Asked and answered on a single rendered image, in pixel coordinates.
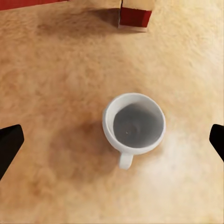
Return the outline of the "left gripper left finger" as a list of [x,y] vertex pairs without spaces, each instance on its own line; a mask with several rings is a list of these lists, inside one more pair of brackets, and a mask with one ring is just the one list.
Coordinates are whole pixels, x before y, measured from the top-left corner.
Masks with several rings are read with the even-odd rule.
[[0,129],[0,180],[24,143],[20,124]]

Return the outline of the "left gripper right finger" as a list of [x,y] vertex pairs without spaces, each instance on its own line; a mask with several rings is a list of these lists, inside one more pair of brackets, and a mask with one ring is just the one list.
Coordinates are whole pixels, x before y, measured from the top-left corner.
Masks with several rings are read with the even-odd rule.
[[209,140],[224,162],[224,126],[214,124]]

